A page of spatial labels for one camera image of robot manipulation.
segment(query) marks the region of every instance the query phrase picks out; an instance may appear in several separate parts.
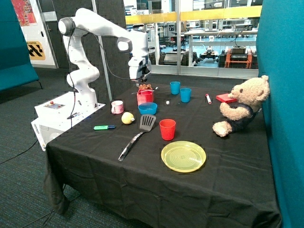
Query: red cup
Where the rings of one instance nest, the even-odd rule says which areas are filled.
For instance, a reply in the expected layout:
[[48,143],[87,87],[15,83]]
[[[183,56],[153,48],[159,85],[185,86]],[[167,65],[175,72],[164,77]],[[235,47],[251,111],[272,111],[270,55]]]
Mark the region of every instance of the red cup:
[[175,133],[175,121],[171,119],[164,119],[160,121],[161,136],[163,140],[172,140]]

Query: spatula handle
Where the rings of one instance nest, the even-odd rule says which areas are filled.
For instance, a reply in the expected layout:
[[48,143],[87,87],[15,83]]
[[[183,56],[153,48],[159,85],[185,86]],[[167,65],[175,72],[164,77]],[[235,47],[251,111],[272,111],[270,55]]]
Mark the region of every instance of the spatula handle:
[[125,149],[123,150],[122,154],[119,156],[118,160],[119,161],[123,161],[124,158],[127,156],[127,153],[129,151],[129,149],[131,148],[131,146],[133,145],[133,143],[143,134],[144,132],[140,132],[137,135],[134,136],[134,138],[131,139],[131,141],[128,143],[128,145],[125,147]]

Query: blue plastic cup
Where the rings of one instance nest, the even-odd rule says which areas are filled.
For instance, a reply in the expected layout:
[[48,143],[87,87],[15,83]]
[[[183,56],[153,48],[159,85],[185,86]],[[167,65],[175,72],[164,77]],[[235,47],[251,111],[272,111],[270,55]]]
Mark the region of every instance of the blue plastic cup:
[[191,97],[191,89],[190,88],[182,88],[180,89],[180,98],[182,102],[189,102]]
[[176,95],[180,93],[180,87],[181,83],[180,82],[170,82],[170,87],[171,87],[171,93]]

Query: black spatula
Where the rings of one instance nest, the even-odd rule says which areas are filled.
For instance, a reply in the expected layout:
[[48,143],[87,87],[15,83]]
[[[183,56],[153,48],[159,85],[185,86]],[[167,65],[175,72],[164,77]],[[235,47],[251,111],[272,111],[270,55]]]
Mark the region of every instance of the black spatula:
[[132,140],[128,143],[128,145],[126,146],[126,148],[123,150],[122,154],[119,156],[118,160],[119,161],[123,161],[124,158],[127,156],[127,153],[129,151],[129,149],[131,148],[131,146],[133,145],[133,143],[143,134],[146,132],[149,132],[152,130],[152,127],[154,125],[154,122],[156,120],[156,116],[155,115],[149,115],[149,114],[145,114],[141,116],[141,122],[140,122],[140,126],[139,126],[139,130],[141,131],[140,133],[138,133],[136,136],[134,136],[134,138],[132,138]]

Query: dark blue bear outfit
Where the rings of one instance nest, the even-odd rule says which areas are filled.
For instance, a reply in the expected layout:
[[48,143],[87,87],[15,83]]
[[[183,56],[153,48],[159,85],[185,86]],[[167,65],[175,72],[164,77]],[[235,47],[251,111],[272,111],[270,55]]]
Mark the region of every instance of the dark blue bear outfit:
[[252,110],[252,108],[249,105],[243,104],[243,103],[236,103],[231,108],[238,108],[238,107],[243,107],[243,108],[247,109],[250,112],[250,117],[249,118],[244,117],[240,120],[227,119],[226,121],[232,127],[232,133],[237,132],[239,130],[243,130],[255,118],[255,116],[257,114]]

